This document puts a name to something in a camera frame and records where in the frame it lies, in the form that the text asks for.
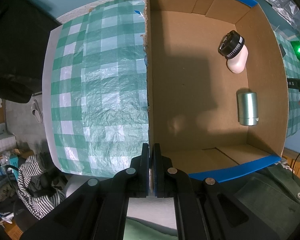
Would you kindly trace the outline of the teal metal cylinder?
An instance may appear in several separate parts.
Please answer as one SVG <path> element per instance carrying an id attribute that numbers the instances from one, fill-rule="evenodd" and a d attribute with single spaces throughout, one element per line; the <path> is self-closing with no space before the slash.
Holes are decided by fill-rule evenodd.
<path id="1" fill-rule="evenodd" d="M 255 126 L 258 124 L 258 100 L 257 93 L 239 93 L 238 101 L 238 120 L 243 126 Z"/>

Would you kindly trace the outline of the white oval case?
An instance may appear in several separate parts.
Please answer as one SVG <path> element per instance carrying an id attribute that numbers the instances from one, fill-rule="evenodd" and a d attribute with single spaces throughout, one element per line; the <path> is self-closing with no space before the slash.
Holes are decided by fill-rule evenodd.
<path id="1" fill-rule="evenodd" d="M 243 45 L 243 48 L 240 52 L 232 59 L 227 60 L 228 69 L 234 74 L 239 74 L 243 72 L 246 66 L 247 57 L 249 55 L 246 45 Z"/>

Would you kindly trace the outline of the blue-rimmed cardboard box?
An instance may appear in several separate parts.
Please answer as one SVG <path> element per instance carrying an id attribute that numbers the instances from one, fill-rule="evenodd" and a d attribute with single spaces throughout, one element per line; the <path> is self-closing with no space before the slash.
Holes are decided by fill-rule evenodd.
<path id="1" fill-rule="evenodd" d="M 288 88 L 275 34 L 255 0 L 146 0 L 150 142 L 191 177 L 226 181 L 280 161 Z M 234 74 L 218 52 L 235 30 L 249 55 Z M 239 93 L 257 93 L 259 121 L 238 120 Z"/>

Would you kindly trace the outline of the black power adapter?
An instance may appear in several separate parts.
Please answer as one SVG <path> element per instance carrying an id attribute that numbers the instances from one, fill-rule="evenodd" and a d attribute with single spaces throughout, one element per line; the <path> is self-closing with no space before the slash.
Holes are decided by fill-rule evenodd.
<path id="1" fill-rule="evenodd" d="M 280 48 L 280 51 L 281 51 L 282 57 L 285 57 L 285 55 L 286 55 L 286 52 L 285 52 L 285 49 L 284 49 L 284 47 L 283 47 L 283 45 L 282 45 L 281 43 L 279 44 L 279 48 Z"/>

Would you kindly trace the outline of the green checkered tablecloth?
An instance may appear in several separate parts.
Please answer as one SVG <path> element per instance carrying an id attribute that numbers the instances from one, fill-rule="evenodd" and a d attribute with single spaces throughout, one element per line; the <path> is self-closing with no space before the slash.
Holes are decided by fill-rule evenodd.
<path id="1" fill-rule="evenodd" d="M 148 142 L 144 0 L 112 0 L 62 26 L 51 74 L 56 162 L 112 177 Z"/>

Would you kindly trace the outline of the striped cloth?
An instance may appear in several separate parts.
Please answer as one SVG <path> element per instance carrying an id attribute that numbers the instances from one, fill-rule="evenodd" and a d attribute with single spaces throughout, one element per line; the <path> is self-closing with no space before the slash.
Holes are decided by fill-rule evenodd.
<path id="1" fill-rule="evenodd" d="M 60 171 L 47 152 L 31 155 L 19 165 L 17 194 L 37 219 L 42 219 L 65 200 L 62 189 L 53 186 L 59 176 Z"/>

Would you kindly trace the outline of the green jacket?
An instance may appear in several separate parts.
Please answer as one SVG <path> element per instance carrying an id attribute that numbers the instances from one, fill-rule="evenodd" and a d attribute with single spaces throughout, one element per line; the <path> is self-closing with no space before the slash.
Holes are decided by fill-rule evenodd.
<path id="1" fill-rule="evenodd" d="M 287 239 L 300 223 L 300 178 L 281 164 L 221 185 L 278 233 L 280 239 Z M 131 198 L 124 239 L 177 239 L 173 199 Z"/>

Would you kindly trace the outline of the white sandals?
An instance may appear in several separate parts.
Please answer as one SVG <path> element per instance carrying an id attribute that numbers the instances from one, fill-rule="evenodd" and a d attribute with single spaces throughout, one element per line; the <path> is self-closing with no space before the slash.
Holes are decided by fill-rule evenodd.
<path id="1" fill-rule="evenodd" d="M 31 113 L 38 123 L 43 122 L 43 114 L 36 99 L 33 100 L 33 103 L 31 105 Z"/>

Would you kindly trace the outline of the black hanging garment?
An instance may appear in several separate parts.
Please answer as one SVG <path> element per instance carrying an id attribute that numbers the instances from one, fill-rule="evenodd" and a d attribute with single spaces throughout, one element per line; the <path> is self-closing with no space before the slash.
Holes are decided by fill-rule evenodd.
<path id="1" fill-rule="evenodd" d="M 55 20 L 29 0 L 0 0 L 0 98 L 27 103 L 42 90 L 44 59 Z"/>

